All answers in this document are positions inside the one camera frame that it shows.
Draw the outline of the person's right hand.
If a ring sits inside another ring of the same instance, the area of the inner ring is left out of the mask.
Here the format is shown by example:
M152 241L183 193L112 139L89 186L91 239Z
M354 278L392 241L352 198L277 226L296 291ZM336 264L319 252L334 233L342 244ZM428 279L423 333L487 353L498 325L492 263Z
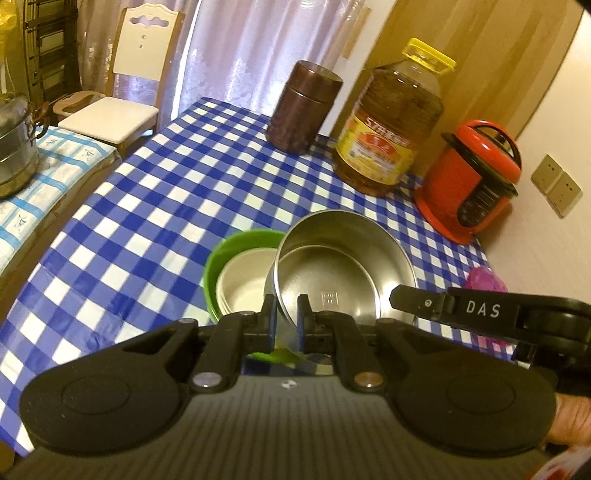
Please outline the person's right hand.
M556 402L556 415L547 441L556 445L589 446L591 399L557 393Z

